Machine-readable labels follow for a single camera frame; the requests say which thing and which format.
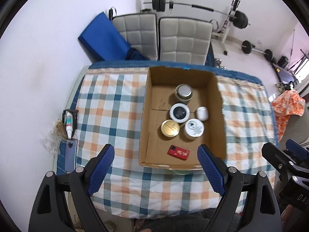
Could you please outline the red cigarette pack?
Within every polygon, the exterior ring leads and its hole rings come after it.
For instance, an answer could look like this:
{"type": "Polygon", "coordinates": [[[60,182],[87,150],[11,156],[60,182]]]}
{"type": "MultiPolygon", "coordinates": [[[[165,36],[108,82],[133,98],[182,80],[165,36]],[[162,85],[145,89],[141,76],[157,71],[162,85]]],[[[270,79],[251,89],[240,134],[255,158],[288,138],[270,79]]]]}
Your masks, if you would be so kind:
{"type": "Polygon", "coordinates": [[[168,150],[168,155],[172,156],[174,158],[178,158],[180,160],[186,161],[188,159],[188,156],[190,154],[189,150],[183,149],[181,147],[171,145],[171,147],[168,150]]]}

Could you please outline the perforated metal tin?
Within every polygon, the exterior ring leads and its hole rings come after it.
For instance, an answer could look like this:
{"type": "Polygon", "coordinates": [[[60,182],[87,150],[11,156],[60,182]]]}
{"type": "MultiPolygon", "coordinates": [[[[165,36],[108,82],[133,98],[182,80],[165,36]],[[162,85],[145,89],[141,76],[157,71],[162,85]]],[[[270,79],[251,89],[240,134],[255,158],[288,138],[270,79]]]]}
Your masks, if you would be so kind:
{"type": "Polygon", "coordinates": [[[187,84],[179,84],[175,88],[175,97],[177,98],[178,102],[188,105],[193,97],[192,87],[187,84]]]}

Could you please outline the white glue tube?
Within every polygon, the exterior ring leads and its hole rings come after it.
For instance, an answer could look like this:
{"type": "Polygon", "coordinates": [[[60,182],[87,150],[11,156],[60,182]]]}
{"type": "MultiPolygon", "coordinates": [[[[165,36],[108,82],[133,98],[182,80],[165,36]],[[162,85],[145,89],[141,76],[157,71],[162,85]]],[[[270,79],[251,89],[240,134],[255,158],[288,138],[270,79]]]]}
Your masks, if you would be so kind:
{"type": "Polygon", "coordinates": [[[70,112],[66,112],[65,127],[68,139],[73,135],[73,115],[70,112]]]}

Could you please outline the right grey padded chair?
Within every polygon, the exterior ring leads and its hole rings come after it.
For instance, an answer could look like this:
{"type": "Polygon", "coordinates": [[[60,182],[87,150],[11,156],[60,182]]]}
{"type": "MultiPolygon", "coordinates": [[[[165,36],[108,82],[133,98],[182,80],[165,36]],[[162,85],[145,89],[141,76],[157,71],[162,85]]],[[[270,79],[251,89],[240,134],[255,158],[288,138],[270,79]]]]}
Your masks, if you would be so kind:
{"type": "Polygon", "coordinates": [[[188,17],[159,19],[159,60],[203,66],[211,45],[213,24],[188,17]]]}

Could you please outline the orange floral cloth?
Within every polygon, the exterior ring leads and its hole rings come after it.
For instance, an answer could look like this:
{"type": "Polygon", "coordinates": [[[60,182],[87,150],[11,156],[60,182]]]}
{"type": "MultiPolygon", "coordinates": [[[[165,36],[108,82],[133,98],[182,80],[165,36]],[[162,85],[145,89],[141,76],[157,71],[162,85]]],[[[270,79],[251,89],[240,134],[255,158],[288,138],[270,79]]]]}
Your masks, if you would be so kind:
{"type": "Polygon", "coordinates": [[[291,115],[303,116],[305,99],[300,97],[297,90],[289,90],[283,92],[271,104],[275,113],[278,140],[281,141],[291,115]]]}

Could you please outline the gold round tin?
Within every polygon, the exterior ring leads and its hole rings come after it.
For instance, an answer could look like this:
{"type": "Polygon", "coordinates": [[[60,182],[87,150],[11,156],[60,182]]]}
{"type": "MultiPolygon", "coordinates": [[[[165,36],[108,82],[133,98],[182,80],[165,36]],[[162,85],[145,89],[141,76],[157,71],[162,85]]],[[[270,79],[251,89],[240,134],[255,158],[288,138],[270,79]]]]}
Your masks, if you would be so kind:
{"type": "Polygon", "coordinates": [[[160,127],[163,138],[166,140],[175,138],[180,133],[180,125],[171,120],[165,120],[160,127]]]}

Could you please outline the barbell on rack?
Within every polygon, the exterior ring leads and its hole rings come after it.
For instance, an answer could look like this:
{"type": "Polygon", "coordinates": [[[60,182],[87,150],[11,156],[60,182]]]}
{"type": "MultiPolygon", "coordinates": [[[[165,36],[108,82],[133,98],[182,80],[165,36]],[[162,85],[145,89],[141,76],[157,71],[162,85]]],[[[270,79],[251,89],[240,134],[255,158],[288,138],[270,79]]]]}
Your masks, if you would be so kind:
{"type": "Polygon", "coordinates": [[[226,16],[226,19],[223,23],[223,26],[221,28],[217,28],[214,32],[212,32],[212,36],[220,41],[221,49],[223,51],[224,55],[228,54],[228,51],[225,47],[225,41],[227,39],[230,27],[233,25],[234,27],[238,29],[245,29],[249,25],[248,17],[245,13],[237,10],[237,7],[240,3],[240,0],[233,0],[231,4],[231,8],[229,10],[229,13],[220,12],[218,10],[196,5],[196,4],[188,4],[188,3],[179,3],[174,2],[173,0],[170,0],[166,2],[166,0],[152,0],[150,2],[144,2],[144,4],[151,4],[152,9],[156,12],[165,12],[166,6],[169,6],[170,10],[173,10],[174,5],[182,5],[182,6],[188,6],[193,9],[201,9],[212,13],[219,13],[226,16]]]}

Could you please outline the clear plastic bag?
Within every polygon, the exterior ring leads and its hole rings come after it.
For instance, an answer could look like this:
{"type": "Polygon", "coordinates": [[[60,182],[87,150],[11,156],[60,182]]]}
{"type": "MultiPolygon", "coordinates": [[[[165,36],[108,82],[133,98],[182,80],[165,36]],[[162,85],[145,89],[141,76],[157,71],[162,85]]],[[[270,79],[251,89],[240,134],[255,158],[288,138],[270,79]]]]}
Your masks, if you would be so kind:
{"type": "Polygon", "coordinates": [[[40,140],[41,145],[53,156],[60,153],[60,143],[68,139],[65,125],[58,119],[48,134],[40,140]]]}

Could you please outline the white tin with dark lid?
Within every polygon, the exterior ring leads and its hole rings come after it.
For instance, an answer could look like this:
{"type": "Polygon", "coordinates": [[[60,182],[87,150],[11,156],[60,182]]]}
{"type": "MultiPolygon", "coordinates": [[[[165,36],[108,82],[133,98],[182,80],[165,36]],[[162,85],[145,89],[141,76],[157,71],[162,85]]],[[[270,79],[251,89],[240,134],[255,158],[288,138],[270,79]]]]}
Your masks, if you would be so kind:
{"type": "Polygon", "coordinates": [[[170,108],[169,115],[173,121],[183,124],[189,119],[190,110],[185,104],[176,103],[170,108]]]}

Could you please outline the white round labelled tin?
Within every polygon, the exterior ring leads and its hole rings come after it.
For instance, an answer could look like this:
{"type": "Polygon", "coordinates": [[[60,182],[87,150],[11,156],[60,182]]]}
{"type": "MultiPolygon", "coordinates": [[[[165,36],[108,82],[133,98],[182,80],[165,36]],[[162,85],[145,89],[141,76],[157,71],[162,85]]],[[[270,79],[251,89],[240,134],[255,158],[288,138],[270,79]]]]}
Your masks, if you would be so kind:
{"type": "Polygon", "coordinates": [[[188,120],[184,125],[184,135],[189,140],[195,140],[204,134],[204,124],[196,118],[188,120]]]}

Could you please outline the plaid tablecloth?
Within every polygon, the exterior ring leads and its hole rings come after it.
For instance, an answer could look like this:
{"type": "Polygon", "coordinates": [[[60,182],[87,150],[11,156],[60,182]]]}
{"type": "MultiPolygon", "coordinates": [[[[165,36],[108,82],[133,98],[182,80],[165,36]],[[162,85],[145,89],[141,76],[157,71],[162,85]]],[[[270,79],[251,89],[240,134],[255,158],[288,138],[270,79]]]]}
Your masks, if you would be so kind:
{"type": "Polygon", "coordinates": [[[155,61],[92,64],[77,83],[75,142],[64,145],[57,172],[85,166],[109,143],[114,160],[95,188],[94,205],[125,218],[161,218],[215,207],[197,159],[207,145],[245,174],[275,170],[262,157],[278,143],[261,80],[237,71],[155,61]]]}

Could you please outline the blue foam mat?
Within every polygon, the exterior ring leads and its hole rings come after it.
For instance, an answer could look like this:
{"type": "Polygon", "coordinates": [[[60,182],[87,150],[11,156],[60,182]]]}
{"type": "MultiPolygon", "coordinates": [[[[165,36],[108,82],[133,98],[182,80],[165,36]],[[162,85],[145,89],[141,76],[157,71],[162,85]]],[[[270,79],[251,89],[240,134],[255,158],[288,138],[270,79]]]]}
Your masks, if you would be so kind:
{"type": "Polygon", "coordinates": [[[98,14],[78,37],[79,42],[96,60],[125,60],[130,44],[104,13],[98,14]]]}

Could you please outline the floor barbell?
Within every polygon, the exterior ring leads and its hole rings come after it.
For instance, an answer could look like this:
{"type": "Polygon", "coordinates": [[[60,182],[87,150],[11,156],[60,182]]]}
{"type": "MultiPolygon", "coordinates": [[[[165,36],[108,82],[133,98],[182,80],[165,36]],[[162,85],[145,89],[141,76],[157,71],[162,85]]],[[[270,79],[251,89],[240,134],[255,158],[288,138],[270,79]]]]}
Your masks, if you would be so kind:
{"type": "Polygon", "coordinates": [[[252,52],[256,52],[262,54],[267,61],[272,61],[273,59],[273,52],[270,49],[266,49],[265,51],[257,49],[250,41],[245,40],[241,44],[241,50],[244,54],[250,54],[252,52]]]}

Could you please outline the blue smartphone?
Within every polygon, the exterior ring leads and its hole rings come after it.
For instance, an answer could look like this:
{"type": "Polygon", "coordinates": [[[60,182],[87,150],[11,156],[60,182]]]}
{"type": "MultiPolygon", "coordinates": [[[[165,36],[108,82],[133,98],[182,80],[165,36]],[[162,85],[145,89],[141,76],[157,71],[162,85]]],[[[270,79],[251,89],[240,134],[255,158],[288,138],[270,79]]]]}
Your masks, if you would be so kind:
{"type": "Polygon", "coordinates": [[[62,140],[57,158],[57,175],[71,173],[76,168],[77,140],[62,140]]]}

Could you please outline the grey padded chair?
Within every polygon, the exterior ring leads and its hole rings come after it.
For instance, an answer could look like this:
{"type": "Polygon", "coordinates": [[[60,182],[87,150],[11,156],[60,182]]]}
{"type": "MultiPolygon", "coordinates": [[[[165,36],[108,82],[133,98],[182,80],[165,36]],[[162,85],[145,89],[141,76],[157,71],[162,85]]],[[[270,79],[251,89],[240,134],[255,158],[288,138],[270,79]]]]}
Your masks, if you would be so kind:
{"type": "Polygon", "coordinates": [[[157,15],[136,13],[116,16],[112,24],[132,48],[150,60],[158,60],[157,15]]]}
{"type": "Polygon", "coordinates": [[[188,17],[159,19],[159,60],[203,66],[211,45],[213,24],[188,17]]]}

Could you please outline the left grey padded chair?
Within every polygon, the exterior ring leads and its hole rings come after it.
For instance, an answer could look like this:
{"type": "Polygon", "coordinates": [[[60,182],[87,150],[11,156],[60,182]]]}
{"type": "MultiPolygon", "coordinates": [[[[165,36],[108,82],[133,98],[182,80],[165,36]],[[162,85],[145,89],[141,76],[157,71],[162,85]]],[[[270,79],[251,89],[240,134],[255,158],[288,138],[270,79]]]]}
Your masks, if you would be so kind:
{"type": "Polygon", "coordinates": [[[157,15],[136,13],[116,16],[112,24],[132,48],[150,60],[158,60],[157,15]]]}

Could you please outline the black tube holder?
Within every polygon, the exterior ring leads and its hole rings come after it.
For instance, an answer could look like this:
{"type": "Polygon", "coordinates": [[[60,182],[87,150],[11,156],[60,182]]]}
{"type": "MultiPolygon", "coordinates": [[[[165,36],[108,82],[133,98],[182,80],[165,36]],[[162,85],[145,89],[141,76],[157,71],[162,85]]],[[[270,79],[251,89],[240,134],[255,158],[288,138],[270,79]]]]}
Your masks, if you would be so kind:
{"type": "Polygon", "coordinates": [[[78,110],[65,109],[62,113],[62,122],[65,125],[66,134],[68,139],[72,139],[77,129],[77,116],[78,110]]]}

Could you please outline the blue printed cardboard box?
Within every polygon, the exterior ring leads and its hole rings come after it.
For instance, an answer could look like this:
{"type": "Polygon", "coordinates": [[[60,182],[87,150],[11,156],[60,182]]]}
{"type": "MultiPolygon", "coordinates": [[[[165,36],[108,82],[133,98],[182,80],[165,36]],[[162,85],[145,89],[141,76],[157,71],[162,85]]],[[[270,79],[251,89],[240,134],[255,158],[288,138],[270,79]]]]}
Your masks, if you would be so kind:
{"type": "Polygon", "coordinates": [[[139,143],[139,164],[197,170],[197,149],[207,145],[225,160],[223,100],[214,73],[151,67],[148,70],[139,143]]]}

